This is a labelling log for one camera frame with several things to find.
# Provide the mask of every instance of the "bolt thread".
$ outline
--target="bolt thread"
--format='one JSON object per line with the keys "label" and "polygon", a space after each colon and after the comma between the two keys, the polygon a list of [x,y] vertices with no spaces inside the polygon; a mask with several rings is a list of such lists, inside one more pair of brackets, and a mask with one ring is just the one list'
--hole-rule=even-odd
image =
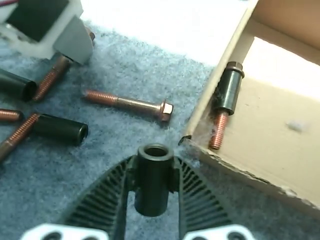
{"label": "bolt thread", "polygon": [[38,114],[32,114],[10,137],[0,143],[0,163],[27,137],[38,117]]}
{"label": "bolt thread", "polygon": [[115,106],[118,101],[118,97],[115,95],[94,90],[86,90],[84,98],[88,101],[108,106]]}
{"label": "bolt thread", "polygon": [[0,121],[17,122],[23,117],[24,115],[20,111],[0,108]]}
{"label": "bolt thread", "polygon": [[38,120],[39,115],[32,114],[25,122],[7,139],[13,146],[18,145],[32,130],[33,125]]}
{"label": "bolt thread", "polygon": [[216,116],[215,119],[215,133],[210,139],[209,148],[219,150],[222,141],[224,139],[225,129],[227,126],[229,114],[227,112],[221,112]]}
{"label": "bolt thread", "polygon": [[66,72],[70,64],[71,60],[65,56],[60,56],[55,65],[50,69],[50,71],[45,75],[43,81],[40,83],[33,100],[36,102],[42,100],[55,82],[60,79],[63,73]]}

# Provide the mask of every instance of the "copper bolt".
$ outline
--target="copper bolt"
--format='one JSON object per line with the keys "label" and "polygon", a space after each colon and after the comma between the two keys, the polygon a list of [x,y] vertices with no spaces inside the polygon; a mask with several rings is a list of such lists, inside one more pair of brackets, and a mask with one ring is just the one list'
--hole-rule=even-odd
{"label": "copper bolt", "polygon": [[0,108],[0,121],[17,122],[23,118],[24,114],[21,111]]}
{"label": "copper bolt", "polygon": [[161,122],[169,122],[174,110],[174,106],[166,101],[163,101],[160,104],[154,104],[147,101],[119,97],[110,93],[103,93],[94,90],[86,90],[84,98],[94,103],[149,114],[157,117]]}
{"label": "copper bolt", "polygon": [[32,114],[11,136],[0,144],[0,163],[24,140],[38,120],[38,114]]}
{"label": "copper bolt", "polygon": [[229,114],[226,111],[220,112],[215,118],[215,131],[209,142],[209,148],[219,150],[224,139]]}
{"label": "copper bolt", "polygon": [[243,66],[236,61],[227,63],[220,82],[215,89],[212,110],[215,113],[215,133],[209,141],[209,148],[219,150],[224,139],[228,117],[235,113],[242,79]]}
{"label": "copper bolt", "polygon": [[[88,32],[91,40],[95,39],[95,34],[90,31],[89,28],[86,27],[86,31]],[[50,88],[57,82],[69,69],[73,61],[66,56],[61,55],[51,70],[45,75],[44,79],[40,83],[33,100],[38,102],[44,98]]]}

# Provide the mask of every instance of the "bolt with sleeve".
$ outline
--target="bolt with sleeve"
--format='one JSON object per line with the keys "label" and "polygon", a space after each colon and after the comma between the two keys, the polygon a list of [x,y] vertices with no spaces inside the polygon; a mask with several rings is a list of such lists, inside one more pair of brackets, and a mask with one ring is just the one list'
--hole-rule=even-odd
{"label": "bolt with sleeve", "polygon": [[228,118],[235,113],[240,85],[244,77],[241,63],[236,61],[227,63],[213,95],[212,111],[215,115],[215,131],[209,141],[209,149],[219,150],[222,145]]}
{"label": "bolt with sleeve", "polygon": [[94,90],[86,90],[84,93],[84,98],[93,103],[152,115],[158,118],[161,122],[169,122],[174,110],[174,106],[170,103],[167,103],[165,100],[160,104],[155,104],[127,97],[119,97],[110,93],[103,93]]}

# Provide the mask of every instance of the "copper threaded rod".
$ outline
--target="copper threaded rod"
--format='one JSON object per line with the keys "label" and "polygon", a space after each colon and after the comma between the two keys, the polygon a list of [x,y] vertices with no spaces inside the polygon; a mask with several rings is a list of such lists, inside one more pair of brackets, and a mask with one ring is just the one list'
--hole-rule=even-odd
{"label": "copper threaded rod", "polygon": [[17,122],[23,118],[24,114],[21,111],[0,108],[0,121]]}
{"label": "copper threaded rod", "polygon": [[33,100],[40,101],[47,94],[49,89],[55,84],[56,81],[68,70],[72,60],[66,56],[61,55],[51,70],[45,75],[43,81],[40,83]]}
{"label": "copper threaded rod", "polygon": [[24,140],[38,120],[38,114],[32,114],[11,136],[0,144],[0,163]]}
{"label": "copper threaded rod", "polygon": [[163,101],[160,104],[154,104],[147,101],[136,100],[127,97],[119,97],[110,93],[103,93],[94,90],[86,90],[84,98],[88,101],[103,104],[107,106],[118,107],[120,109],[129,109],[135,112],[141,112],[157,117],[162,122],[169,122],[174,106]]}
{"label": "copper threaded rod", "polygon": [[220,112],[215,118],[215,134],[209,142],[209,148],[219,150],[224,139],[229,114],[226,111]]}

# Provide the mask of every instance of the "gray carpet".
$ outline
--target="gray carpet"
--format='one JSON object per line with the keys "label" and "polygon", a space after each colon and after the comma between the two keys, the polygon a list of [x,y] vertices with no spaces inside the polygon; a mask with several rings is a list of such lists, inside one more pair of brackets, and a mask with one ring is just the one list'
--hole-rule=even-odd
{"label": "gray carpet", "polygon": [[[73,66],[43,103],[21,103],[0,95],[0,107],[33,111],[89,125],[81,147],[69,147],[31,135],[10,155],[0,170],[0,239],[17,240],[27,229],[54,222],[64,209],[104,171],[135,154],[140,145],[158,142],[188,158],[177,143],[213,67],[158,47],[96,28],[94,54],[85,66]],[[0,42],[0,67],[40,80],[54,60],[20,56]],[[85,88],[120,96],[174,104],[168,127],[152,118],[118,111],[81,99]],[[0,139],[17,125],[1,124]],[[232,180],[207,165],[195,166],[210,178],[230,206],[235,220],[257,240],[320,238],[318,222],[257,190]],[[177,239],[177,195],[170,195],[164,215],[145,218],[135,212],[129,196],[126,239]]]}

